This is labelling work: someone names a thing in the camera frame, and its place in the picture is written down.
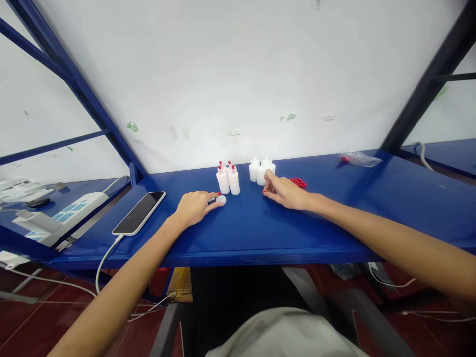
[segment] left arm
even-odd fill
[[[177,210],[114,275],[65,333],[48,357],[103,356],[130,318],[157,266],[177,237],[222,206],[208,200],[217,194],[192,192],[183,196]]]

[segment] pile of red beads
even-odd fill
[[[307,183],[305,183],[301,178],[290,178],[289,181],[294,183],[297,187],[300,187],[302,189],[306,189]]]

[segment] green paint stain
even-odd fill
[[[127,128],[131,129],[133,132],[139,131],[139,128],[137,127],[136,123],[133,123],[131,121],[127,123]]]
[[[280,122],[286,123],[287,121],[291,121],[296,117],[296,114],[289,113],[288,116],[285,118],[284,116],[281,116],[279,118]]]
[[[441,88],[440,92],[436,95],[435,99],[433,101],[436,101],[440,99],[446,92],[448,92],[448,89],[450,89],[449,86],[445,85],[443,88]]]

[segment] phone screen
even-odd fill
[[[128,213],[128,215],[114,228],[113,234],[132,234],[144,223],[149,212],[158,205],[165,192],[150,192]]]

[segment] hand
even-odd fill
[[[270,169],[267,169],[264,178],[266,184],[263,195],[282,204],[286,208],[297,210],[310,210],[313,194],[297,187],[287,178],[277,177]]]
[[[173,215],[185,225],[184,228],[193,226],[200,222],[212,209],[223,206],[221,202],[208,204],[208,201],[214,197],[218,197],[216,192],[198,191],[186,193],[180,200]]]

